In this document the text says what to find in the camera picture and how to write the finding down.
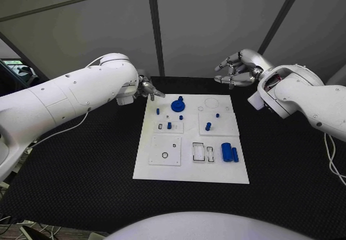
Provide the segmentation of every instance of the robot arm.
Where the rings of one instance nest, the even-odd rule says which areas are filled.
[[[125,105],[138,95],[164,98],[148,78],[141,72],[138,75],[125,55],[111,53],[99,65],[0,97],[0,181],[10,174],[28,144],[60,124],[112,99]]]
[[[248,98],[256,110],[266,106],[281,118],[286,118],[295,111],[302,112],[311,126],[346,142],[344,86],[324,86],[305,66],[295,64],[273,67],[249,49],[227,57],[214,70],[219,71],[224,66],[227,76],[216,76],[214,80],[227,84],[230,89],[259,81],[256,92]]]

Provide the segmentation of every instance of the robotic hand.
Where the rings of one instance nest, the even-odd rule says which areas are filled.
[[[346,142],[346,87],[324,85],[318,76],[299,65],[273,66],[249,49],[230,55],[214,68],[227,66],[227,76],[213,79],[245,87],[259,81],[256,92],[248,102],[256,110],[266,106],[281,118],[295,111],[302,112],[309,125]]]
[[[28,144],[43,133],[112,99],[118,105],[125,105],[138,95],[149,95],[151,100],[154,95],[164,98],[149,75],[142,70],[136,72],[128,57],[109,53],[99,65],[0,97],[0,182]]]

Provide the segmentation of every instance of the black textured mat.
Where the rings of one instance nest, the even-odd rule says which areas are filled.
[[[249,185],[134,180],[147,99],[125,106],[113,100],[77,128],[34,148],[0,212],[49,225],[113,232],[154,215],[211,211],[263,220],[315,239],[344,237],[346,187],[328,170],[322,133],[302,114],[281,119],[266,109],[256,111],[246,101],[255,86],[229,91],[211,79],[175,77],[155,77],[152,83],[167,94],[230,94]],[[346,173],[344,143],[335,141],[335,147],[334,163]]]

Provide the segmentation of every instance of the white board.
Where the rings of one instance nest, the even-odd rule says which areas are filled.
[[[184,110],[174,112],[171,102],[178,99],[178,96],[183,97]],[[200,134],[200,128],[206,126],[201,126],[204,123],[198,123],[198,115],[203,116],[203,122],[207,119],[211,123],[206,135]],[[183,127],[178,133],[167,132],[168,122],[171,126],[178,123]],[[162,131],[157,130],[158,123],[164,128]],[[222,129],[226,130],[226,135],[220,135]],[[171,146],[175,144],[173,141],[178,142],[178,138],[178,148],[175,145],[173,149]],[[204,161],[193,161],[193,143],[203,143]],[[230,143],[230,146],[236,148],[239,162],[223,161],[222,143]],[[155,157],[154,162],[149,162],[152,152]],[[154,101],[147,100],[132,179],[249,184],[229,95],[167,94],[165,98],[155,97]]]

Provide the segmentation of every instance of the black wire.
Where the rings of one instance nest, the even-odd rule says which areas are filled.
[[[40,224],[38,222],[37,222],[37,224],[38,224],[40,228],[44,229],[44,231],[49,233],[49,238],[50,238],[51,232],[50,232],[46,228],[41,227],[41,224]]]
[[[11,225],[13,225],[13,224],[10,224],[10,225],[7,226],[5,230],[0,233],[0,235],[2,235],[2,234],[7,232],[7,230],[8,230],[8,228],[10,228]]]

